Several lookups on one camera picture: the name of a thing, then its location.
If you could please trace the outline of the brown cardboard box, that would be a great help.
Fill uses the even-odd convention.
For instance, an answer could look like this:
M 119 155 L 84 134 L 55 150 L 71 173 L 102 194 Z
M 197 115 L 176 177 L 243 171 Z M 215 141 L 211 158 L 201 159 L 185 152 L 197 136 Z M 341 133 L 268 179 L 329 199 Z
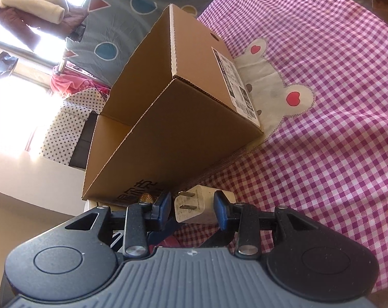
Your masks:
M 134 203 L 198 177 L 262 134 L 223 40 L 170 5 L 98 115 L 82 198 Z

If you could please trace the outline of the polka dot cloth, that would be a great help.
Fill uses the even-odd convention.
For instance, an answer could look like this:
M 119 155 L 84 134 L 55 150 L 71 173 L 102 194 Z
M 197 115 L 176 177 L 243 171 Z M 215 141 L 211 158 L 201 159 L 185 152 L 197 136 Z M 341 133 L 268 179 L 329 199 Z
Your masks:
M 86 168 L 96 119 L 107 99 L 96 88 L 68 96 L 45 134 L 40 155 L 65 166 Z

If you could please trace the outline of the white fleece garment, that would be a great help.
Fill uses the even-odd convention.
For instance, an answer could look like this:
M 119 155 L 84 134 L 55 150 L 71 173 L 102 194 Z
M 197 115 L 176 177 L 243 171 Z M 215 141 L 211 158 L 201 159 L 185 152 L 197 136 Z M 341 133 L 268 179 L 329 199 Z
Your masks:
M 17 8 L 47 22 L 60 24 L 69 11 L 66 0 L 0 0 L 0 8 Z

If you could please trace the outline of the pink checkered tablecloth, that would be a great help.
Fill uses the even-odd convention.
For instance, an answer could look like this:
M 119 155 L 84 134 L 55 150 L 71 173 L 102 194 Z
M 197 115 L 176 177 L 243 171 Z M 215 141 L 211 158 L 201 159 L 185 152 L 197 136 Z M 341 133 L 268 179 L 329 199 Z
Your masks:
M 199 17 L 239 56 L 254 40 L 306 112 L 186 183 L 286 204 L 368 247 L 388 287 L 388 25 L 352 0 L 214 0 Z

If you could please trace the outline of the white USB wall charger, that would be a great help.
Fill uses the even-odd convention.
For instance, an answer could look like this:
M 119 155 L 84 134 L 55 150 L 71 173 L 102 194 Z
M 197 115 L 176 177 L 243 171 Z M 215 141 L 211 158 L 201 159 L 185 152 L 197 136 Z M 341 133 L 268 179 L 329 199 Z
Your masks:
M 174 213 L 178 223 L 217 225 L 214 212 L 214 193 L 217 188 L 196 185 L 187 191 L 177 193 L 174 199 Z

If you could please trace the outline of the blue patterned bedsheet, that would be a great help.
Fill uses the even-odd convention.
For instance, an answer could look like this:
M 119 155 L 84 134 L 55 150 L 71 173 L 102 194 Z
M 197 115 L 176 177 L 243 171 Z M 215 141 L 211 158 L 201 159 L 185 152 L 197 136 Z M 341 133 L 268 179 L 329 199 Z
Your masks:
M 85 32 L 80 42 L 67 40 L 69 61 L 112 86 L 167 6 L 198 16 L 212 1 L 86 0 Z

